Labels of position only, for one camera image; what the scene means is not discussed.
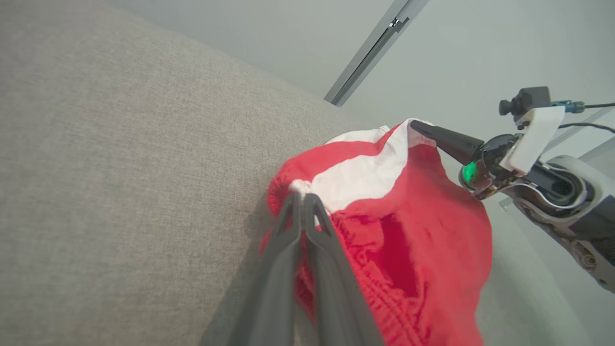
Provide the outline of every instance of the metal bracket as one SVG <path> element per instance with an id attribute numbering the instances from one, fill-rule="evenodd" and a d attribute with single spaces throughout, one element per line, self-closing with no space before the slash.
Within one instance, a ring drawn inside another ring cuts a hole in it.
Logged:
<path id="1" fill-rule="evenodd" d="M 344 105 L 428 1 L 395 0 L 331 87 L 325 101 L 338 107 Z"/>

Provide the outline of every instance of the white stripe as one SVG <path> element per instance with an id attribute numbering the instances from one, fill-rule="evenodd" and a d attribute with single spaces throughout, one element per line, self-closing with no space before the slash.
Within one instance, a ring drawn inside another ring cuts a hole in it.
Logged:
<path id="1" fill-rule="evenodd" d="M 376 143 L 385 133 L 389 132 L 391 129 L 389 126 L 383 125 L 377 129 L 373 130 L 361 130 L 361 131 L 350 131 L 345 134 L 341 134 L 334 139 L 331 139 L 329 143 L 335 142 L 369 142 Z"/>
<path id="2" fill-rule="evenodd" d="M 422 143 L 435 146 L 432 140 L 409 127 L 412 120 L 419 119 L 411 118 L 401 123 L 387 139 L 378 155 L 359 155 L 345 160 L 317 174 L 311 182 L 293 181 L 289 189 L 317 194 L 331 214 L 345 209 L 360 199 L 386 196 L 407 165 L 408 148 Z"/>

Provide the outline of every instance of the couch cushion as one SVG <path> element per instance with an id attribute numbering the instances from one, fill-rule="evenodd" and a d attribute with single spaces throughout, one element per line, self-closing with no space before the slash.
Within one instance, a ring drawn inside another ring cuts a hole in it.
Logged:
<path id="1" fill-rule="evenodd" d="M 0 343 L 221 344 L 271 226 L 269 179 L 360 128 L 105 4 L 4 1 Z"/>

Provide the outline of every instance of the red knit fabric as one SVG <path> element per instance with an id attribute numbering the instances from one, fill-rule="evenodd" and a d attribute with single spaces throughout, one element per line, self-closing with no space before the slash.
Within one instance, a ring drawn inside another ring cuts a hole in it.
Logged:
<path id="1" fill-rule="evenodd" d="M 271 180 L 271 212 L 279 214 L 292 181 L 311 182 L 347 159 L 377 155 L 393 130 L 377 143 L 330 143 L 289 159 Z M 481 345 L 474 313 L 491 269 L 485 209 L 448 180 L 435 147 L 407 151 L 389 193 L 335 211 L 332 224 L 388 345 Z M 304 247 L 295 293 L 314 321 L 306 252 Z"/>

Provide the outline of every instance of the blue connector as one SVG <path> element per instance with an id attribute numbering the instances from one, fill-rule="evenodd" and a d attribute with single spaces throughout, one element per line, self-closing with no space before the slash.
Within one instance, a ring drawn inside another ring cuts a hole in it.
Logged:
<path id="1" fill-rule="evenodd" d="M 583 101 L 577 101 L 577 102 L 572 102 L 571 100 L 553 101 L 551 102 L 551 106 L 552 107 L 566 106 L 565 113 L 583 113 L 583 111 L 585 110 L 585 102 Z"/>

